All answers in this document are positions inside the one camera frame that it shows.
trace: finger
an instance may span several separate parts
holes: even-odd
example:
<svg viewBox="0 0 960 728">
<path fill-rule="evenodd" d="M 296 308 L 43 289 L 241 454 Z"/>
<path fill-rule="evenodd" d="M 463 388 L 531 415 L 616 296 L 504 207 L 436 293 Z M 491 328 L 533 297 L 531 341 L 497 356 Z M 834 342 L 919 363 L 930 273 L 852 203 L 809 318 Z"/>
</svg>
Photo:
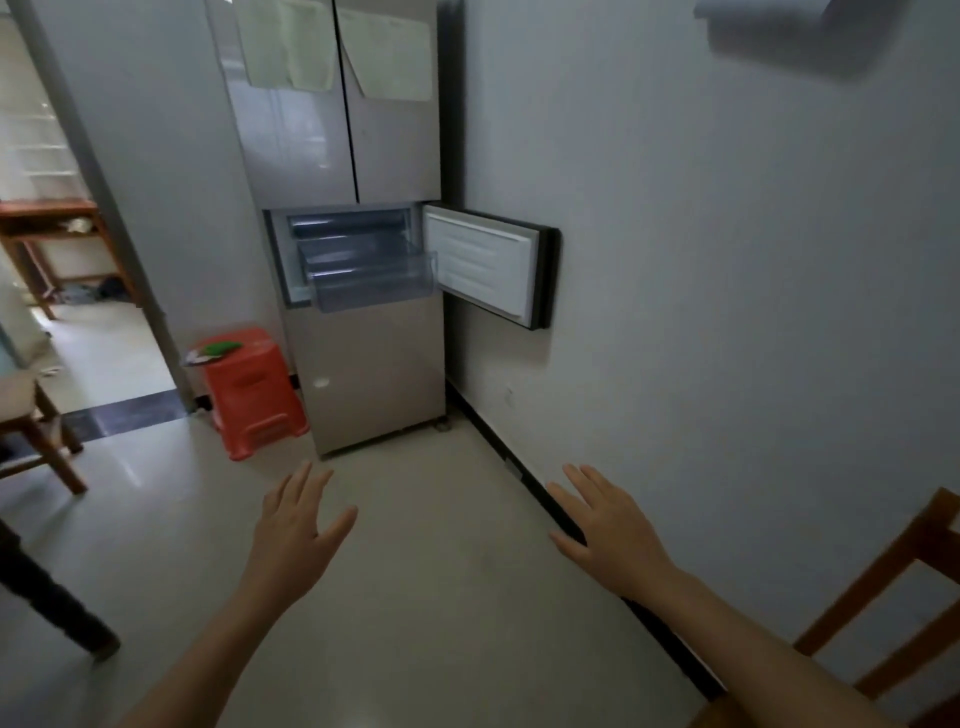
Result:
<svg viewBox="0 0 960 728">
<path fill-rule="evenodd" d="M 581 465 L 580 472 L 589 478 L 590 482 L 597 487 L 597 490 L 600 491 L 600 494 L 603 496 L 609 496 L 613 491 L 616 490 L 616 486 L 613 485 L 606 477 L 603 476 L 600 471 L 594 468 L 592 465 Z"/>
<path fill-rule="evenodd" d="M 317 511 L 320 510 L 320 501 L 324 497 L 324 488 L 331 477 L 333 477 L 333 471 L 319 473 L 308 478 L 306 485 L 303 486 L 303 495 L 300 496 L 297 510 L 314 525 L 317 524 Z"/>
<path fill-rule="evenodd" d="M 550 541 L 556 545 L 557 550 L 561 554 L 563 554 L 578 567 L 581 569 L 585 569 L 587 567 L 590 549 L 588 549 L 586 546 L 583 544 L 578 544 L 576 541 L 560 531 L 551 531 Z"/>
<path fill-rule="evenodd" d="M 302 465 L 290 476 L 290 480 L 283 489 L 283 497 L 280 499 L 282 504 L 297 505 L 297 501 L 300 500 L 300 492 L 303 490 L 303 484 L 306 482 L 307 476 L 310 475 L 310 468 L 312 467 L 313 464 L 309 460 L 304 460 Z"/>
<path fill-rule="evenodd" d="M 575 522 L 581 528 L 584 527 L 590 510 L 586 503 L 569 493 L 563 486 L 560 486 L 557 483 L 547 483 L 546 492 L 549 493 L 554 500 L 560 503 L 560 507 L 565 510 L 566 514 L 571 519 L 573 519 L 573 522 Z"/>
<path fill-rule="evenodd" d="M 278 482 L 277 485 L 267 491 L 266 495 L 263 497 L 264 516 L 270 516 L 271 514 L 276 513 L 276 509 L 280 505 L 280 499 L 283 497 L 283 489 L 286 488 L 288 482 L 290 482 L 290 475 L 287 475 L 280 482 Z"/>
<path fill-rule="evenodd" d="M 350 531 L 353 530 L 353 525 L 357 523 L 358 515 L 360 515 L 360 509 L 355 505 L 351 505 L 337 517 L 337 520 L 334 521 L 324 533 L 317 537 L 317 541 L 324 549 L 331 549 L 331 556 L 337 552 L 340 544 L 344 542 L 344 539 L 349 536 Z"/>
<path fill-rule="evenodd" d="M 590 507 L 600 502 L 600 491 L 586 475 L 572 465 L 564 465 L 564 475 L 573 483 L 573 487 L 583 497 Z"/>
</svg>

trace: black baseboard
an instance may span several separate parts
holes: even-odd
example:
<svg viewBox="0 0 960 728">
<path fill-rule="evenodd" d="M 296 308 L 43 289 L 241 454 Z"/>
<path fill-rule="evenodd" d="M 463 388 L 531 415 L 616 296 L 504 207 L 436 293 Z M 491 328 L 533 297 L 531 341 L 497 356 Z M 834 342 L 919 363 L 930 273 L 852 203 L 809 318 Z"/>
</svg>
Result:
<svg viewBox="0 0 960 728">
<path fill-rule="evenodd" d="M 577 524 L 564 512 L 557 501 L 550 497 L 542 484 L 533 477 L 530 471 L 520 462 L 520 459 L 511 452 L 510 448 L 493 432 L 491 427 L 484 422 L 483 418 L 477 414 L 477 411 L 450 382 L 446 384 L 446 398 L 467 416 L 467 419 L 480 431 L 480 434 L 496 450 L 496 453 L 509 464 L 510 469 L 519 474 L 520 482 L 550 514 L 550 517 L 557 522 L 563 532 L 583 544 L 585 542 L 584 534 Z M 623 601 L 707 701 L 713 702 L 724 694 L 723 686 L 659 617 L 630 599 L 624 599 Z"/>
</svg>

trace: refrigerator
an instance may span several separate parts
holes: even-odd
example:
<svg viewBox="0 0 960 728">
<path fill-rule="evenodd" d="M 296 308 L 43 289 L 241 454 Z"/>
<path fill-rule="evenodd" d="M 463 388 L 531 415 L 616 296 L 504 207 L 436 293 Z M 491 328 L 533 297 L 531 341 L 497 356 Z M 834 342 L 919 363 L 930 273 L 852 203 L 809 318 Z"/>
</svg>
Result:
<svg viewBox="0 0 960 728">
<path fill-rule="evenodd" d="M 445 415 L 443 292 L 550 323 L 559 232 L 441 197 L 436 0 L 207 0 L 320 454 Z"/>
</svg>

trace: doorway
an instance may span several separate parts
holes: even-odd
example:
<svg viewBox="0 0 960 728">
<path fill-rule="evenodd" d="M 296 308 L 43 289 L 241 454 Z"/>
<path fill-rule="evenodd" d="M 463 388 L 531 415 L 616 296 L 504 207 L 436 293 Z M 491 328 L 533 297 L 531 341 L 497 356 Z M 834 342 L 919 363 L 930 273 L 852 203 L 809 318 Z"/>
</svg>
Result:
<svg viewBox="0 0 960 728">
<path fill-rule="evenodd" d="M 14 20 L 0 14 L 0 346 L 64 413 L 180 395 L 145 281 L 84 181 Z"/>
</svg>

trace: wooden table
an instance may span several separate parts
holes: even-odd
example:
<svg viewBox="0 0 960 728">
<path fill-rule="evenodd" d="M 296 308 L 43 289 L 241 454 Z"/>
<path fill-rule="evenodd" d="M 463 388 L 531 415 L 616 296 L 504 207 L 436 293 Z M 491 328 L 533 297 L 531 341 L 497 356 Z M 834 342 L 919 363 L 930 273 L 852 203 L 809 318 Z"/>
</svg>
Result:
<svg viewBox="0 0 960 728">
<path fill-rule="evenodd" d="M 68 232 L 60 223 L 75 217 L 87 217 L 93 223 L 90 232 Z M 116 265 L 116 275 L 123 281 L 124 287 L 130 294 L 131 300 L 140 305 L 140 297 L 133 287 L 133 281 L 120 262 L 113 238 L 110 237 L 107 225 L 96 203 L 90 200 L 12 200 L 0 202 L 0 242 L 2 242 L 7 256 L 16 268 L 27 288 L 34 295 L 36 304 L 43 309 L 47 319 L 54 321 L 57 316 L 50 307 L 50 301 L 55 293 L 60 291 L 64 283 L 81 280 L 102 279 L 113 275 L 113 272 L 101 273 L 92 276 L 72 276 L 61 278 L 54 272 L 42 246 L 38 243 L 44 240 L 83 240 L 84 238 L 99 237 L 104 241 L 110 257 Z M 27 255 L 43 277 L 43 285 L 38 285 L 33 271 L 24 265 L 17 254 L 17 246 L 23 245 Z"/>
</svg>

